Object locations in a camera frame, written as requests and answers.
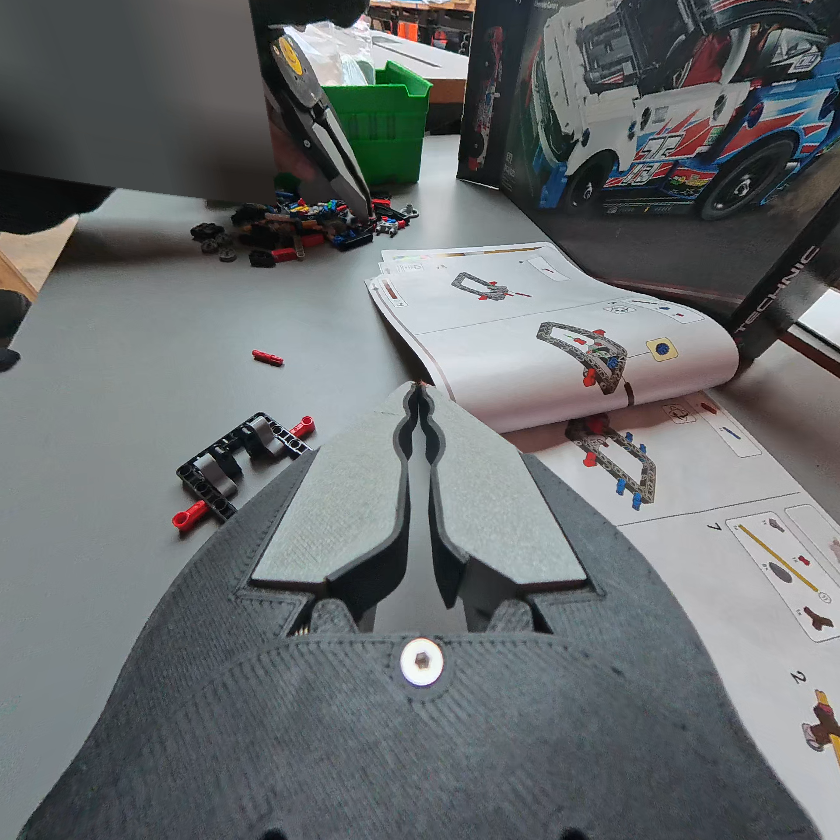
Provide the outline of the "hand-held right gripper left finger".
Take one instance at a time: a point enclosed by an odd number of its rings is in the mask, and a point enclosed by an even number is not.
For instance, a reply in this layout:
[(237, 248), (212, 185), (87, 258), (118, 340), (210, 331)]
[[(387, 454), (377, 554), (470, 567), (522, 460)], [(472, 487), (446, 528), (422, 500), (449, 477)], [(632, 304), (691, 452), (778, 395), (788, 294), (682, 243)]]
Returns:
[(249, 503), (260, 514), (249, 558), (258, 600), (332, 598), (359, 619), (394, 592), (406, 572), (416, 421), (417, 385), (406, 382)]

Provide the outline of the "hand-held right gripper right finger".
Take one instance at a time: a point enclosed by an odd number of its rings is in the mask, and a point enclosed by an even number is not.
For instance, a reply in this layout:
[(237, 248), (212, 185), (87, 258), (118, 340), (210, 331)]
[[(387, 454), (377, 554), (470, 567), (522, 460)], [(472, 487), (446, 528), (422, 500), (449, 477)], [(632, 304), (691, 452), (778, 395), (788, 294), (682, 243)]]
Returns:
[(434, 573), (483, 631), (499, 605), (587, 591), (587, 573), (521, 452), (437, 388), (417, 388)]

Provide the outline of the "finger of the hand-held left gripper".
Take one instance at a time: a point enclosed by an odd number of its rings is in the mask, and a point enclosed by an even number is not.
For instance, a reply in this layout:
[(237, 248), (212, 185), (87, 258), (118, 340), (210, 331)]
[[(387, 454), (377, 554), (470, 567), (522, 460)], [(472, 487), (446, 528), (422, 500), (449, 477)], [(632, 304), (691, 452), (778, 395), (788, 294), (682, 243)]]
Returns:
[(371, 192), (329, 100), (327, 108), (311, 110), (309, 115), (310, 156), (351, 213), (369, 221), (374, 215)]
[(359, 163), (331, 105), (282, 106), (282, 120), (336, 197), (359, 214)]

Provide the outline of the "pile of lego pieces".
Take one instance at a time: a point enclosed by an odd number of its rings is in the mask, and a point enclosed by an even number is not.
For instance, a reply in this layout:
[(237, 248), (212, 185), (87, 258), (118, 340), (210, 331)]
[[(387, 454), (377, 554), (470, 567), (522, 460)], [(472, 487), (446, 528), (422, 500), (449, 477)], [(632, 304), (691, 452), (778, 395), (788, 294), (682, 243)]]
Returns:
[(419, 216), (412, 203), (394, 206), (386, 193), (374, 194), (372, 208), (371, 218), (364, 221), (343, 200), (307, 203), (294, 192), (277, 192), (273, 204), (238, 205), (230, 217), (230, 230), (203, 222), (190, 229), (190, 236), (202, 253), (223, 263), (236, 261), (237, 247), (242, 247), (252, 267), (272, 268), (302, 261), (320, 245), (346, 253), (370, 244), (376, 236), (393, 238)]

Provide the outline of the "black lego frame assembly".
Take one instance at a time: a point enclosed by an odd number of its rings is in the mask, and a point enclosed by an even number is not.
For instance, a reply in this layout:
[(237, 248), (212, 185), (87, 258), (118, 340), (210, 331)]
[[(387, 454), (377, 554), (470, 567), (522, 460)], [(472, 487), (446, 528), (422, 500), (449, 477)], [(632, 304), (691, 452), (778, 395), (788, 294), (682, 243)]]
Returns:
[(238, 453), (244, 451), (257, 461), (296, 459), (311, 451), (307, 438), (315, 430), (311, 416), (304, 416), (297, 425), (286, 428), (262, 412), (238, 424), (176, 470), (195, 501), (174, 515), (173, 526), (186, 533), (208, 516), (219, 522), (231, 519), (237, 509), (230, 499), (237, 492), (237, 478), (242, 476)]

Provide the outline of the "lego instruction booklet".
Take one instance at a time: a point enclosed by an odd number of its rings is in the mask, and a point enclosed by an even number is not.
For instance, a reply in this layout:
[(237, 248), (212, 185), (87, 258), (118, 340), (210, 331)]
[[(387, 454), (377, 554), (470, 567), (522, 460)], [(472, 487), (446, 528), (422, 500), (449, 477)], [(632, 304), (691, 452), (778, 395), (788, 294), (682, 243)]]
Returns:
[(782, 782), (838, 838), (838, 524), (709, 393), (738, 367), (727, 331), (547, 244), (386, 250), (367, 287), (434, 385), (664, 576)]

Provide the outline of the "race car lego box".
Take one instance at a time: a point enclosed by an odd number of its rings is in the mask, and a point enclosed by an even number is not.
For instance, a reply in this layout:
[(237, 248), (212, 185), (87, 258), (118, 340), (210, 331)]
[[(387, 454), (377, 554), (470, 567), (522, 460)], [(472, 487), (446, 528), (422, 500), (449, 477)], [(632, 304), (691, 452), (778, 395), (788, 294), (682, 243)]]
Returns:
[(838, 279), (838, 2), (477, 2), (458, 178), (772, 342)]

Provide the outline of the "person's left hand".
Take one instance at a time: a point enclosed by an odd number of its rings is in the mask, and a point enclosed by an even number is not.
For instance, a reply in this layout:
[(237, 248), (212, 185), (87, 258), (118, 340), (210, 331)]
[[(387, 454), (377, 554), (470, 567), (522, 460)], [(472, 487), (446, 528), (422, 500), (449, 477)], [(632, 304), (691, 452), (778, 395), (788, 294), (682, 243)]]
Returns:
[(288, 173), (301, 181), (312, 181), (319, 174), (302, 147), (285, 130), (269, 125), (272, 153), (278, 173)]

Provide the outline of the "green plastic bin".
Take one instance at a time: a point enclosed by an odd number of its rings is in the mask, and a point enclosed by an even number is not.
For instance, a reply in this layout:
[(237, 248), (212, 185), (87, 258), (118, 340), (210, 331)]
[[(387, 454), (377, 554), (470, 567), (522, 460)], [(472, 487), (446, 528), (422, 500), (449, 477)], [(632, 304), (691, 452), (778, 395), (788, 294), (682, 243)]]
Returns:
[(391, 60), (375, 84), (325, 86), (368, 186), (418, 182), (432, 83)]

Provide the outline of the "clear plastic bag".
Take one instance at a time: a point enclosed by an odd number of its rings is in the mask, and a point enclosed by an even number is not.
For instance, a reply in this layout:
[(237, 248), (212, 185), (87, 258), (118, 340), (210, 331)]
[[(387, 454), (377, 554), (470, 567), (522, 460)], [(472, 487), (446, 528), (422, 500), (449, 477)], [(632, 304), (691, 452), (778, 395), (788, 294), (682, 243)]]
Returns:
[(352, 26), (331, 22), (286, 27), (326, 87), (375, 84), (370, 19), (362, 15)]

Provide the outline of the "grey slotted table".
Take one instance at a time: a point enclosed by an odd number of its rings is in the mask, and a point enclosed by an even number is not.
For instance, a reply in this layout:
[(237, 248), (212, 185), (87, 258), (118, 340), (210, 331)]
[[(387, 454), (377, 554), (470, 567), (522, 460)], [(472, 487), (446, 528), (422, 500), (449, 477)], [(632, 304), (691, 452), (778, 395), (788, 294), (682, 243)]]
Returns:
[(411, 70), (432, 84), (430, 104), (462, 104), (466, 92), (469, 58), (444, 49), (371, 31), (374, 68), (390, 61)]

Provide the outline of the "background storage shelf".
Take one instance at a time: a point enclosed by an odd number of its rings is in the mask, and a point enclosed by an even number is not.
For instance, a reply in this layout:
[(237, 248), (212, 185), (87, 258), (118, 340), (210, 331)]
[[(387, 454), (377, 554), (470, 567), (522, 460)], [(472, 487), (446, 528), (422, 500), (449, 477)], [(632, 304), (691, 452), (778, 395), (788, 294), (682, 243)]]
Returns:
[(475, 1), (371, 1), (374, 29), (467, 56)]

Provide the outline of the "person's dark clothing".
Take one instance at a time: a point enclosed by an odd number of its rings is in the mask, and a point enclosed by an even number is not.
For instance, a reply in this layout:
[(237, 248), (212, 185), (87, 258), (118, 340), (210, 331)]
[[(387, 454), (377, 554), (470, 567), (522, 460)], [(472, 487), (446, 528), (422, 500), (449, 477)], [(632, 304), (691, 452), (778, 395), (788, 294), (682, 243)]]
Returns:
[(31, 308), (30, 301), (16, 290), (1, 289), (1, 367), (10, 371), (20, 360), (20, 353), (11, 348), (11, 342)]

